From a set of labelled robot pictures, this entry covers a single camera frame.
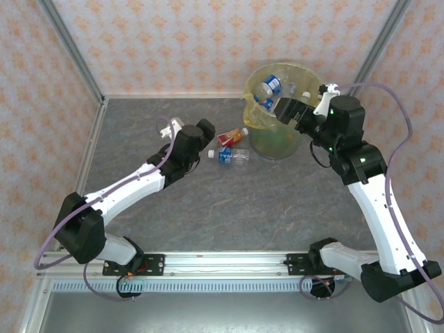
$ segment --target orange bottle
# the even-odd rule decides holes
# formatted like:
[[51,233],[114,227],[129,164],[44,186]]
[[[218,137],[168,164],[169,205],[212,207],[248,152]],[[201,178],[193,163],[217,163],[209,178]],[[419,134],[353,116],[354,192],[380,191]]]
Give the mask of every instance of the orange bottle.
[[245,137],[246,135],[248,135],[247,128],[242,128],[241,130],[237,128],[230,132],[218,135],[217,139],[222,147],[232,147],[237,142],[241,141],[242,137]]

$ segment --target metal corner post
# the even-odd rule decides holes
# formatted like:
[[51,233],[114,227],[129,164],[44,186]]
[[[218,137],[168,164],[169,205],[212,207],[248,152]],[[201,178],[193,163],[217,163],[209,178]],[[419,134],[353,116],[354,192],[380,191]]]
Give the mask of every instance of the metal corner post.
[[82,57],[74,39],[68,31],[65,23],[63,22],[60,13],[58,12],[54,2],[52,0],[37,0],[40,4],[40,7],[43,9],[45,14],[47,15],[49,21],[52,23],[55,31],[57,32],[60,41],[65,46],[69,56],[74,62],[77,70],[82,76],[85,84],[87,85],[91,95],[96,99],[98,103],[103,100],[103,95],[100,91],[99,86],[97,85],[96,80],[94,79],[91,71],[89,70],[85,60]]
[[[382,28],[381,32],[377,36],[375,43],[373,44],[367,58],[364,60],[358,75],[355,78],[355,83],[364,82],[370,77],[377,61],[379,60],[382,52],[393,36],[399,23],[402,21],[407,8],[410,6],[412,0],[398,0],[394,5],[388,19]],[[350,90],[350,95],[356,97],[361,90],[361,87],[355,87]]]

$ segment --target plastic bottle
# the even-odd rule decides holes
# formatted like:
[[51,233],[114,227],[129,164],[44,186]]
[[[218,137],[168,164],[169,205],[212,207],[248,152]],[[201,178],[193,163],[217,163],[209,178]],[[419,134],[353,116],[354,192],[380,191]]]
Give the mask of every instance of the plastic bottle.
[[219,134],[217,139],[222,147],[231,147],[242,140],[243,137],[248,135],[248,129],[242,128],[231,130],[230,132]]
[[265,101],[260,103],[260,105],[266,108],[269,112],[274,113],[274,109],[278,104],[280,98],[281,97],[291,98],[293,97],[295,92],[296,92],[296,86],[294,85],[294,83],[288,83],[287,85],[284,85],[284,88],[279,93],[273,95],[271,99],[266,99]]
[[280,68],[274,71],[266,80],[256,86],[253,92],[256,102],[265,101],[273,94],[279,93],[287,78],[285,69]]
[[250,158],[250,151],[230,147],[220,147],[217,151],[208,151],[209,158],[218,158],[221,164],[244,164]]

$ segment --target white cable clip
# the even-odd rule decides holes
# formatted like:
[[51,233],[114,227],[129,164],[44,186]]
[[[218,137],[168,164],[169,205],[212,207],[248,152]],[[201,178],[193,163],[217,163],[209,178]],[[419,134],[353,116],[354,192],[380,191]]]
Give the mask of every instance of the white cable clip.
[[338,85],[335,85],[334,83],[327,85],[327,91],[324,92],[322,95],[321,102],[319,102],[318,106],[316,106],[316,109],[314,109],[313,114],[316,116],[324,116],[327,118],[328,115],[328,108],[330,107],[330,100],[333,97],[339,96],[341,93],[339,90],[336,90],[336,87]]

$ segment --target white plastic clip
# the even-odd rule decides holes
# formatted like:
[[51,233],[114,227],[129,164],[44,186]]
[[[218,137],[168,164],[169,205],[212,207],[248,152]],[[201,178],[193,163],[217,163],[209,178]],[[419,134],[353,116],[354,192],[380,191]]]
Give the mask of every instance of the white plastic clip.
[[324,116],[325,118],[327,118],[328,108],[330,107],[330,100],[333,97],[339,96],[341,94],[339,90],[336,90],[336,87],[338,87],[338,85],[334,83],[327,85],[327,91],[324,92],[324,94],[322,95],[321,102],[319,102],[318,106],[316,106],[313,114],[315,114],[316,116]]
[[[178,117],[172,118],[171,124],[173,124],[175,136],[184,126],[184,123]],[[164,139],[165,137],[169,137],[171,139],[171,128],[169,127],[169,125],[166,125],[166,127],[160,131],[160,136],[162,137],[162,139]]]

